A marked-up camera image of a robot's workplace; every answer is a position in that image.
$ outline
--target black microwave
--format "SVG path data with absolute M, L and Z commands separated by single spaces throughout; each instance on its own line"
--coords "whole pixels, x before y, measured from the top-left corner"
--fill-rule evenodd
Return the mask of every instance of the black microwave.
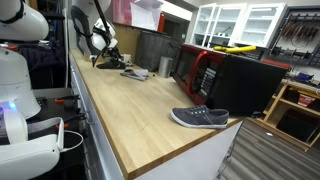
M 197 105 L 251 116 L 263 112 L 287 71 L 243 56 L 183 44 L 173 78 Z

